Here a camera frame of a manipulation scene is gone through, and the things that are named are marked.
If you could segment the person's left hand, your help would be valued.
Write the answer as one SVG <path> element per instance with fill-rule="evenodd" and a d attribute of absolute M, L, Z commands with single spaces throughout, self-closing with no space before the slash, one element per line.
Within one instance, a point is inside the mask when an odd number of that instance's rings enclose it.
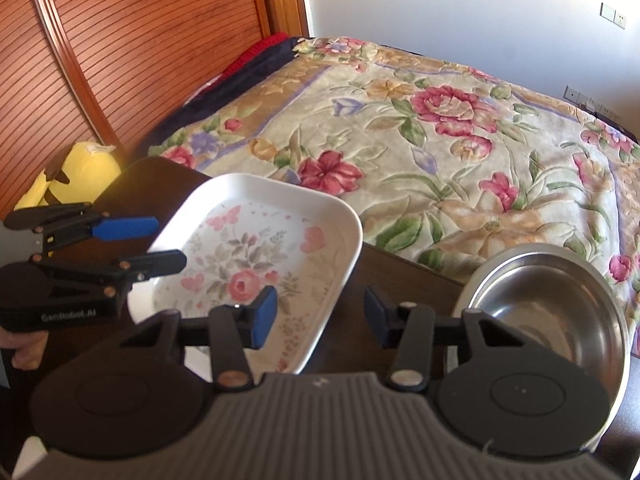
<path fill-rule="evenodd" d="M 13 352 L 11 364 L 17 370 L 36 370 L 43 358 L 48 332 L 12 333 L 0 330 L 0 347 Z"/>

